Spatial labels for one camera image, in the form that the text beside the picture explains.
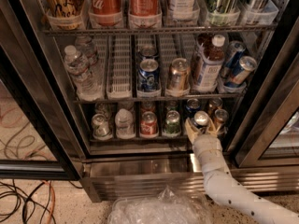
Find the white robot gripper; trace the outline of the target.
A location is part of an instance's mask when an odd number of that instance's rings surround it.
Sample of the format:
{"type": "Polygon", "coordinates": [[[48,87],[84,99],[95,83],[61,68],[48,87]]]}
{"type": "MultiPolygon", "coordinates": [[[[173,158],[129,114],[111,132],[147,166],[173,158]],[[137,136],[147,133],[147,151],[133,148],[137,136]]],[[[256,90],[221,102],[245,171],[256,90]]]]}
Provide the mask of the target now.
{"type": "Polygon", "coordinates": [[[221,142],[217,138],[220,136],[220,132],[212,119],[209,120],[206,130],[208,134],[201,134],[190,119],[185,120],[185,130],[192,143],[194,156],[199,161],[204,174],[214,171],[225,173],[229,170],[222,153],[221,142]]]}

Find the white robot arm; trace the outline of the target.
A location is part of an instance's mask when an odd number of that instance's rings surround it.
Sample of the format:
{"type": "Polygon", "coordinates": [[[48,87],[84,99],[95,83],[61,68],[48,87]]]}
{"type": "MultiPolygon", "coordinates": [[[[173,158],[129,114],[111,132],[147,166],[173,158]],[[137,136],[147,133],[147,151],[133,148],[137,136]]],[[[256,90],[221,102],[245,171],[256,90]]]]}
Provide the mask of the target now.
{"type": "Polygon", "coordinates": [[[232,177],[221,142],[215,135],[201,133],[189,119],[185,121],[185,129],[209,198],[251,216],[259,224],[299,224],[297,213],[254,194],[232,177]]]}

